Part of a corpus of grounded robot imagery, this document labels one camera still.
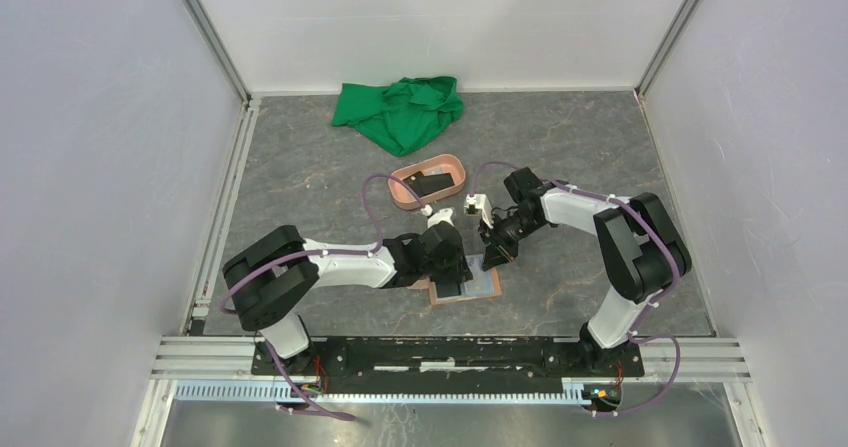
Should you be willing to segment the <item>black card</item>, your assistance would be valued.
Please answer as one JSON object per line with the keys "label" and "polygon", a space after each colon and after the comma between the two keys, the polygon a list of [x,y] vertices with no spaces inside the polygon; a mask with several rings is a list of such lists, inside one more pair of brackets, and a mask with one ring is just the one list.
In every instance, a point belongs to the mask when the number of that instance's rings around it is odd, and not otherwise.
{"label": "black card", "polygon": [[454,195],[457,187],[449,172],[425,174],[423,171],[417,171],[406,177],[404,182],[418,198],[444,198]]}

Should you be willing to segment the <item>brown leather card holder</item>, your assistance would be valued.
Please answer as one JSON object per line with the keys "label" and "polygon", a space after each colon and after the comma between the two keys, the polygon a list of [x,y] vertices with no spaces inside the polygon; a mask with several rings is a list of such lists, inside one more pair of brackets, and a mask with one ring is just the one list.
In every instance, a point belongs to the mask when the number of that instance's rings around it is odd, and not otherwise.
{"label": "brown leather card holder", "polygon": [[496,268],[482,269],[482,254],[469,255],[466,261],[472,278],[456,288],[438,287],[431,280],[423,279],[412,284],[408,290],[425,292],[429,296],[431,305],[493,298],[502,294],[499,273]]}

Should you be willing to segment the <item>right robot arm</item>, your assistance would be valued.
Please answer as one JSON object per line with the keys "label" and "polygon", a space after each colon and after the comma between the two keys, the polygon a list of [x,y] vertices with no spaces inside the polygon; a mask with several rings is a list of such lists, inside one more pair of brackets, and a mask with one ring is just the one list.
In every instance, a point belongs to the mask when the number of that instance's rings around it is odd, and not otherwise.
{"label": "right robot arm", "polygon": [[568,226],[596,237],[610,283],[597,312],[581,327],[577,364],[591,375],[612,368],[632,343],[648,308],[657,306],[692,268],[692,260],[663,202],[653,193],[634,197],[598,194],[558,180],[542,180],[530,168],[504,181],[513,201],[497,209],[471,191],[467,214],[479,217],[486,270],[513,262],[519,244],[545,226]]}

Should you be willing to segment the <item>pink oval tray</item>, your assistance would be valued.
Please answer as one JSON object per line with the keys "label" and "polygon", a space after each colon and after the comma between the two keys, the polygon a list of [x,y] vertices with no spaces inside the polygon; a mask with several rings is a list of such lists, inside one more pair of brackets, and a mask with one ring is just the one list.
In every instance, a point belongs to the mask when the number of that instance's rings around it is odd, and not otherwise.
{"label": "pink oval tray", "polygon": [[429,204],[458,194],[467,179],[465,167],[452,154],[431,157],[398,169],[392,175],[400,179],[401,184],[388,180],[387,186],[395,205],[403,210],[419,208],[414,195]]}

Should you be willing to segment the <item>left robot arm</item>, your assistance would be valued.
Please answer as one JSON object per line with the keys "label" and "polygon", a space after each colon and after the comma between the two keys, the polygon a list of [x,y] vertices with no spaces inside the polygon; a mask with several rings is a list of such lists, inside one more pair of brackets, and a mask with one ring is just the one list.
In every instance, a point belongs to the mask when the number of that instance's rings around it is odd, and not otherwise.
{"label": "left robot arm", "polygon": [[337,286],[405,288],[422,279],[457,287],[472,279],[459,231],[448,221],[369,245],[318,242],[283,225],[228,260],[222,308],[259,333],[290,374],[306,372],[314,348],[294,309],[313,290]]}

